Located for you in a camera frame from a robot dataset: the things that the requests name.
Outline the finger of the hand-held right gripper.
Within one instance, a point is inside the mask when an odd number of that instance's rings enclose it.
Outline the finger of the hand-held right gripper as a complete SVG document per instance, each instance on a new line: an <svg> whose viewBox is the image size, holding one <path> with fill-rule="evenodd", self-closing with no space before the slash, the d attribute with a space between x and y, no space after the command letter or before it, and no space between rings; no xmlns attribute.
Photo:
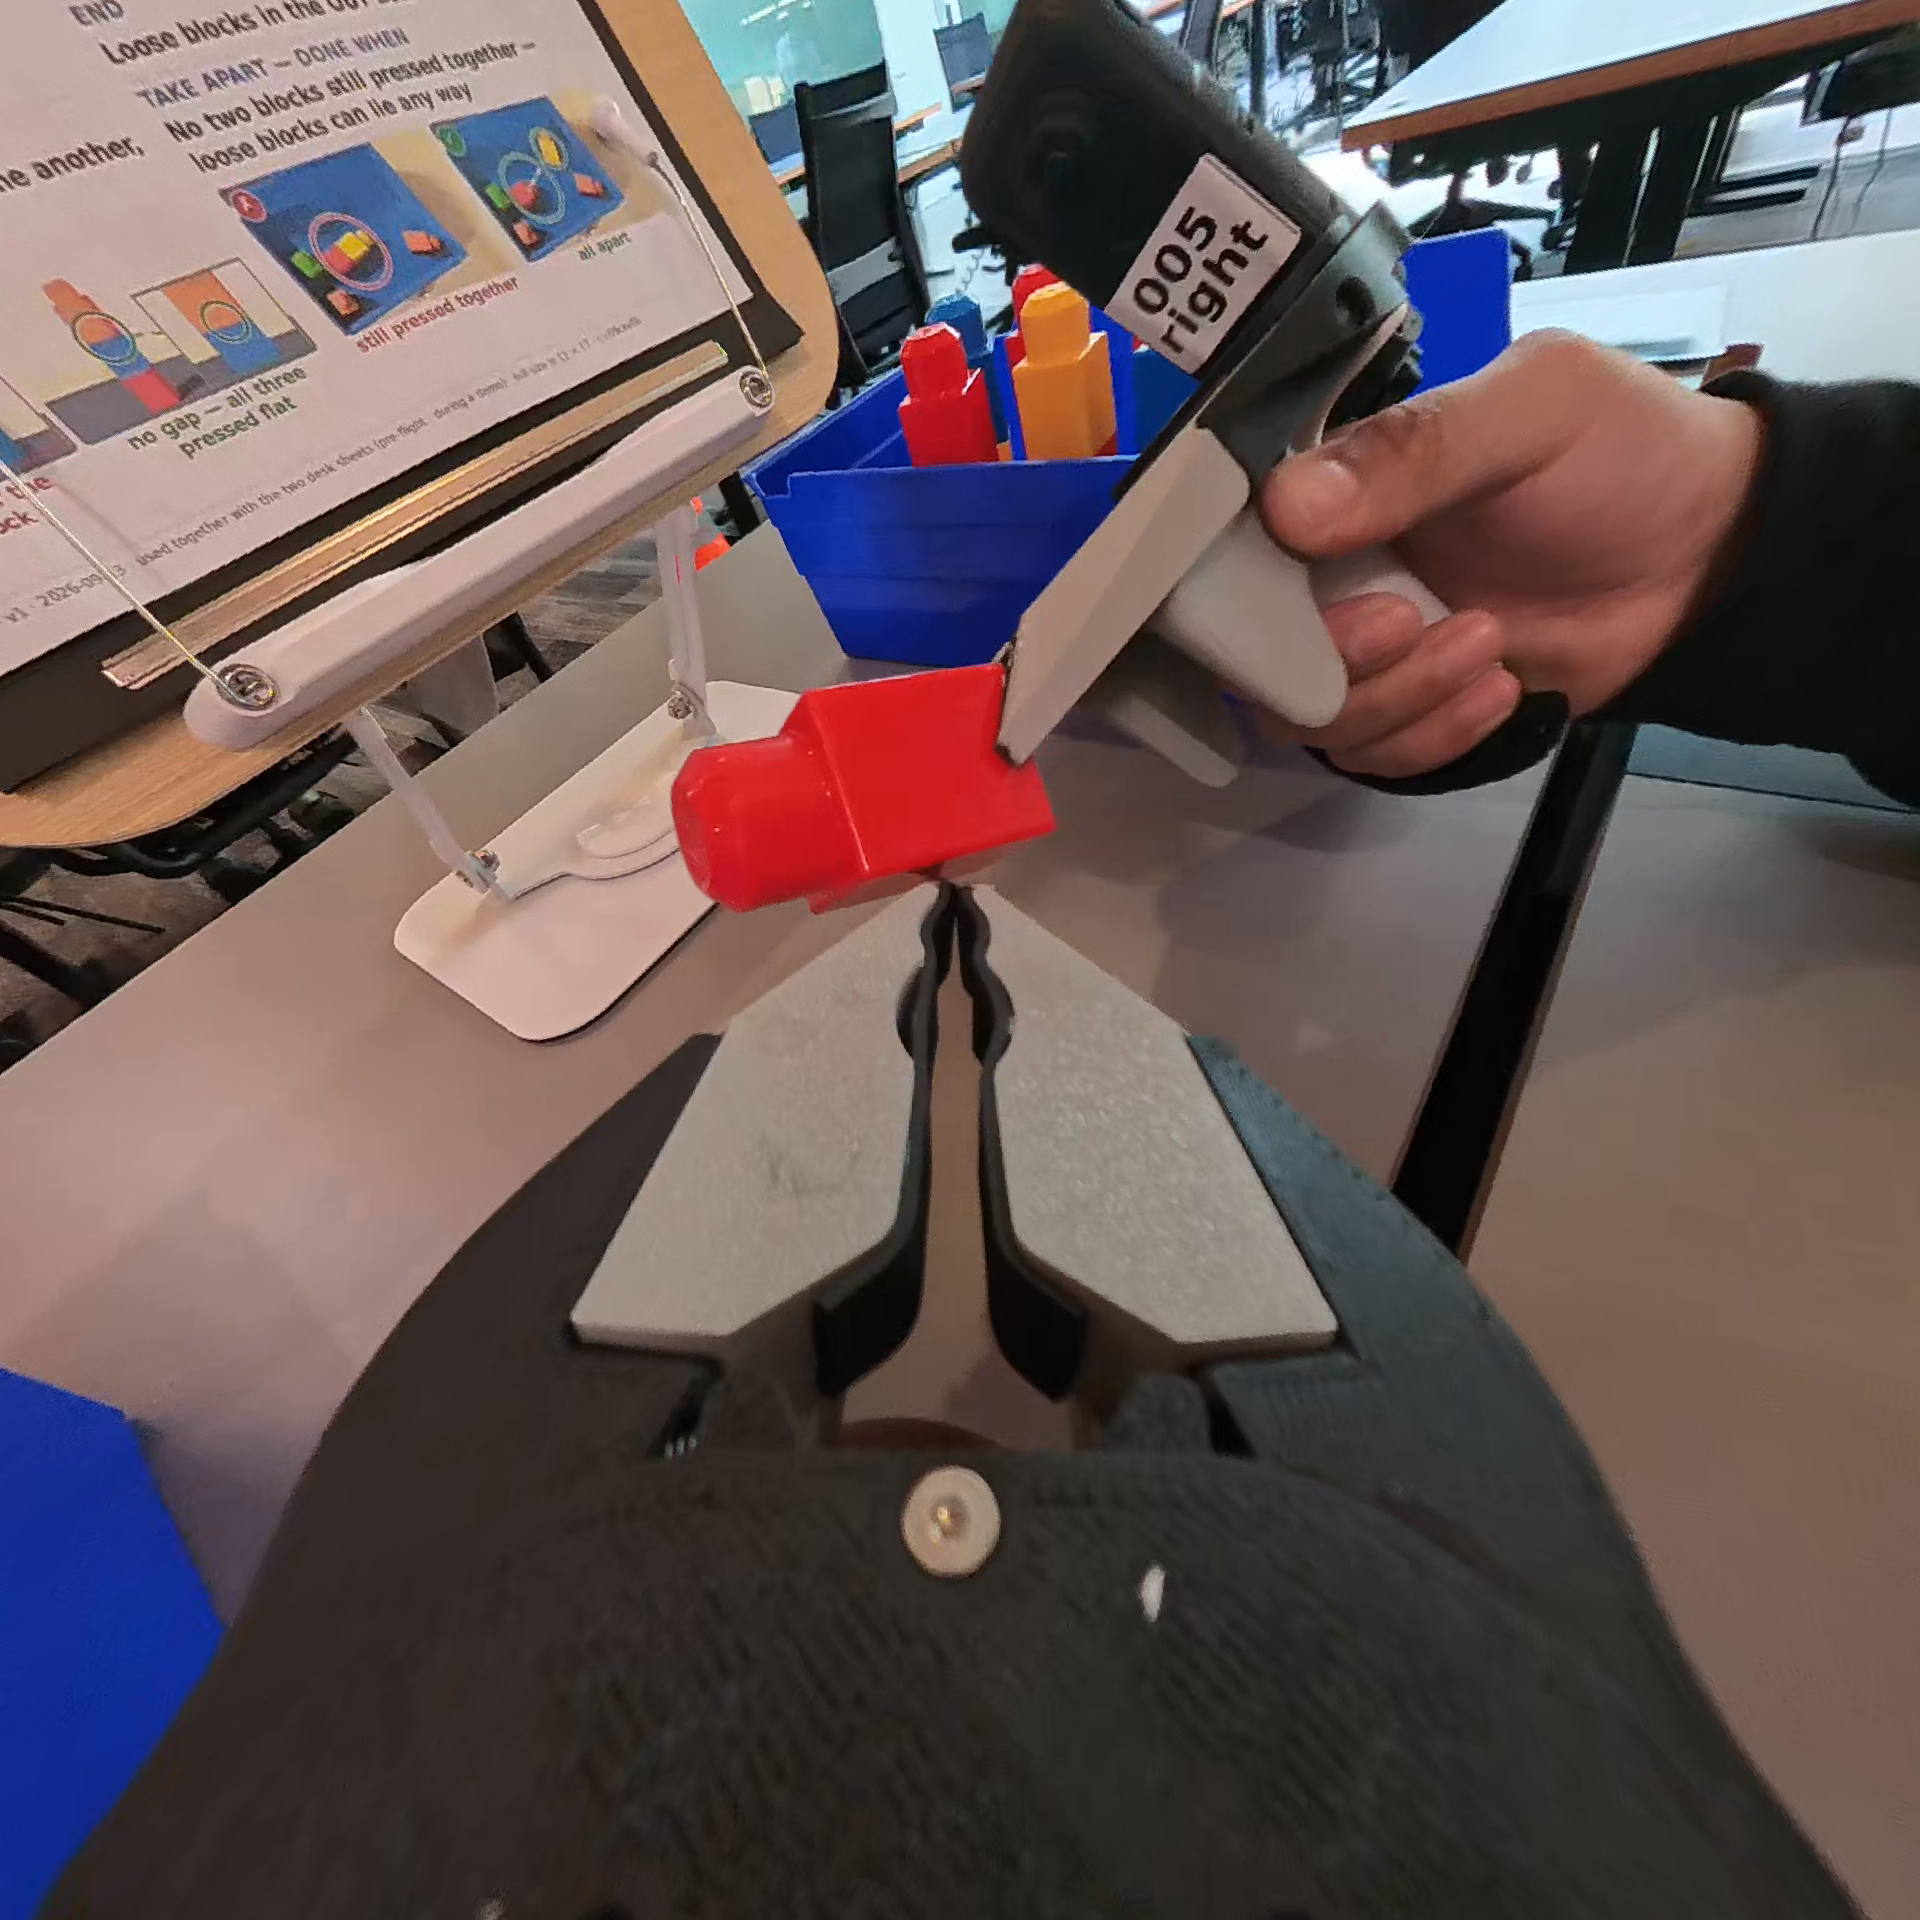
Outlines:
<svg viewBox="0 0 1920 1920"><path fill-rule="evenodd" d="M1020 616L1003 658L1003 757L1030 759L1041 748L1249 499L1244 468L1203 425L1187 425L1145 463Z"/></svg>
<svg viewBox="0 0 1920 1920"><path fill-rule="evenodd" d="M1120 653L1102 672L1102 719L1203 788L1222 791L1242 770L1224 688L1187 653Z"/></svg>

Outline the printed instruction sheet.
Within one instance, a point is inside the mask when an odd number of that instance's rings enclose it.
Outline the printed instruction sheet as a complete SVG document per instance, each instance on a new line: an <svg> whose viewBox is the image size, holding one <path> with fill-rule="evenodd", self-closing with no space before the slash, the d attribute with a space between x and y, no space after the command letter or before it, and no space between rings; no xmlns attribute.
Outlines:
<svg viewBox="0 0 1920 1920"><path fill-rule="evenodd" d="M5 672L714 344L596 4L5 4Z"/></svg>

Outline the red mega block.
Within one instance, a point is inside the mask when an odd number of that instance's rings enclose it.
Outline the red mega block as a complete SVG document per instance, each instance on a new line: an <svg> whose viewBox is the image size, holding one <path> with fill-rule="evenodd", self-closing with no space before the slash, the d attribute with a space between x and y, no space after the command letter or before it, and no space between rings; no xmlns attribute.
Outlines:
<svg viewBox="0 0 1920 1920"><path fill-rule="evenodd" d="M734 913L825 913L1053 835L1038 764L995 740L1003 696L1003 664L822 684L780 730L699 748L671 791L687 874Z"/></svg>

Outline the blue plastic storage bin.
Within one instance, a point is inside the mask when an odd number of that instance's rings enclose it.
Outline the blue plastic storage bin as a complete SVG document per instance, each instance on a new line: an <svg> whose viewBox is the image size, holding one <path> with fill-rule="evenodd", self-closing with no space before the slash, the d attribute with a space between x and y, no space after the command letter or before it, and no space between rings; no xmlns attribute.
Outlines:
<svg viewBox="0 0 1920 1920"><path fill-rule="evenodd" d="M1422 388L1508 345L1515 259L1499 229L1416 240L1403 272L1425 315ZM1118 339L1118 448L1102 456L916 468L895 368L745 470L846 657L921 669L990 658L1109 512L1197 382L1105 312L1094 324Z"/></svg>
<svg viewBox="0 0 1920 1920"><path fill-rule="evenodd" d="M111 1404L5 1373L5 1916L34 1916L223 1623Z"/></svg>

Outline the wooden top desk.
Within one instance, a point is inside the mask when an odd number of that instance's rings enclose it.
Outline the wooden top desk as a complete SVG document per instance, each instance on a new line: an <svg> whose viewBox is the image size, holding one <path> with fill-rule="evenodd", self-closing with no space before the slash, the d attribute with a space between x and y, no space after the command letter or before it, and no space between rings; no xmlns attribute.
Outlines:
<svg viewBox="0 0 1920 1920"><path fill-rule="evenodd" d="M1353 117L1388 180L1588 154L1568 274L1661 263L1749 101L1916 26L1916 4L1499 4Z"/></svg>

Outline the group of built block towers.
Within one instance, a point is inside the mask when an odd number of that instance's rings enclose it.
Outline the group of built block towers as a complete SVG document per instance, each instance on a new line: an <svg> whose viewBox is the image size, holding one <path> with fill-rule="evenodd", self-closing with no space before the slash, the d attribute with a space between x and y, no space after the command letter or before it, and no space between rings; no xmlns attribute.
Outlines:
<svg viewBox="0 0 1920 1920"><path fill-rule="evenodd" d="M903 344L899 428L911 468L1118 456L1132 337L1047 266L1021 266L1012 327L934 300Z"/></svg>

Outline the black office chair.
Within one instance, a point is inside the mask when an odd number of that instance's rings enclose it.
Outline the black office chair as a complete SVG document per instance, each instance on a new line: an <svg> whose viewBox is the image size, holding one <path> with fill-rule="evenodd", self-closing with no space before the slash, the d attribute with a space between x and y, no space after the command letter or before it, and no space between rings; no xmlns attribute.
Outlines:
<svg viewBox="0 0 1920 1920"><path fill-rule="evenodd" d="M794 87L805 158L805 234L830 279L835 377L830 407L889 365L932 315L921 240L899 180L884 62Z"/></svg>

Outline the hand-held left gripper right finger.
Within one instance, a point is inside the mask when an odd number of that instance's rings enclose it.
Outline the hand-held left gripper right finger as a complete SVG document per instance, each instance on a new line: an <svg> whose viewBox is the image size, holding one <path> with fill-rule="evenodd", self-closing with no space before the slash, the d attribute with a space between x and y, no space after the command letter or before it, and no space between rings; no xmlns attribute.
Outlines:
<svg viewBox="0 0 1920 1920"><path fill-rule="evenodd" d="M1000 1354L1054 1404L1328 1352L1337 1308L1189 1031L995 889L953 896Z"/></svg>

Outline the person's right hand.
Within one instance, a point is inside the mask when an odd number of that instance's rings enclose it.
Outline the person's right hand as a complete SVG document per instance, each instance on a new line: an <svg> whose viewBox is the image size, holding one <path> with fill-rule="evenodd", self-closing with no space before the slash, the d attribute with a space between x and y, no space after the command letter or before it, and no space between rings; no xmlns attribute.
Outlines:
<svg viewBox="0 0 1920 1920"><path fill-rule="evenodd" d="M1261 494L1304 560L1391 548L1445 603L1326 610L1350 669L1339 716L1290 743L1353 777L1427 777L1532 692L1575 716L1620 696L1720 584L1764 468L1764 416L1575 334L1295 455Z"/></svg>

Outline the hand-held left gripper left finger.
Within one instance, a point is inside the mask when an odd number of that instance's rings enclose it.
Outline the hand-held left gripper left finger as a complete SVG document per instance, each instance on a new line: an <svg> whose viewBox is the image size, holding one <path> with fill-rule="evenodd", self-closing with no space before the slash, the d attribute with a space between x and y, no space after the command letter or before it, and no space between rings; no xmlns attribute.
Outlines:
<svg viewBox="0 0 1920 1920"><path fill-rule="evenodd" d="M726 1028L572 1308L586 1345L750 1370L797 1404L905 1345L949 945L953 889L923 884Z"/></svg>

